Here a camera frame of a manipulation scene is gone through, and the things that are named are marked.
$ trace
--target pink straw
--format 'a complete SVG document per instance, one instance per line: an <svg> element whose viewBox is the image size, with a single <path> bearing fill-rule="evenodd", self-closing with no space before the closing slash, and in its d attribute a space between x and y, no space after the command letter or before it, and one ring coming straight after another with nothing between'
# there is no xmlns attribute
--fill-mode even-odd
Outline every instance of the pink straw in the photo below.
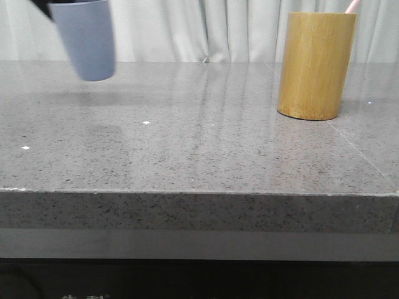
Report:
<svg viewBox="0 0 399 299"><path fill-rule="evenodd" d="M356 8L356 6L359 4L359 2L360 2L360 0L353 0L353 1L349 4L349 6L348 6L347 10L345 11L345 13L346 13L346 14L351 14L351 13L353 13L353 11L355 10L355 8Z"/></svg>

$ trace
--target speckled stone surface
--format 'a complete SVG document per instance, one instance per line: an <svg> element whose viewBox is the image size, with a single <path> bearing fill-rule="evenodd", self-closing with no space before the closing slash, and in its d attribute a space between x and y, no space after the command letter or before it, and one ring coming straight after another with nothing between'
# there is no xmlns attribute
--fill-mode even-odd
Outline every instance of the speckled stone surface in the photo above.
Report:
<svg viewBox="0 0 399 299"><path fill-rule="evenodd" d="M331 121L276 112L280 65L0 66L0 227L399 231L397 65Z"/></svg>

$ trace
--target bamboo cup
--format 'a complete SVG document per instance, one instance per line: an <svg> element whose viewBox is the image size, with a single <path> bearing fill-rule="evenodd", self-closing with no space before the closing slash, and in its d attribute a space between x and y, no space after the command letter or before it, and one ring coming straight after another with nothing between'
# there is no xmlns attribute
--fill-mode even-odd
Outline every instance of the bamboo cup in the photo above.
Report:
<svg viewBox="0 0 399 299"><path fill-rule="evenodd" d="M304 120L337 117L355 14L290 12L277 110Z"/></svg>

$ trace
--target white curtain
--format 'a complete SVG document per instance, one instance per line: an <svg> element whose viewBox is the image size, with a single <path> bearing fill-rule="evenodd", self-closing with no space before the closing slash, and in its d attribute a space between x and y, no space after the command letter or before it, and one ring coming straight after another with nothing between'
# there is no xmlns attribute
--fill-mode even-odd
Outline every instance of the white curtain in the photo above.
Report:
<svg viewBox="0 0 399 299"><path fill-rule="evenodd" d="M110 0L117 60L281 62L289 11L343 12L350 0ZM352 61L398 62L399 1L362 0ZM28 0L0 0L0 59L67 60Z"/></svg>

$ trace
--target black object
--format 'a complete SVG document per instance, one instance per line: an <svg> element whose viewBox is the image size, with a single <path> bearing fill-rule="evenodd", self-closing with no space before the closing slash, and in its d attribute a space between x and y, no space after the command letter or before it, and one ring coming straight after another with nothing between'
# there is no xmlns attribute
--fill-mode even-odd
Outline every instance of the black object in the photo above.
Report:
<svg viewBox="0 0 399 299"><path fill-rule="evenodd" d="M74 0L31 0L47 17L51 18L51 13L47 4L52 3L74 3Z"/></svg>

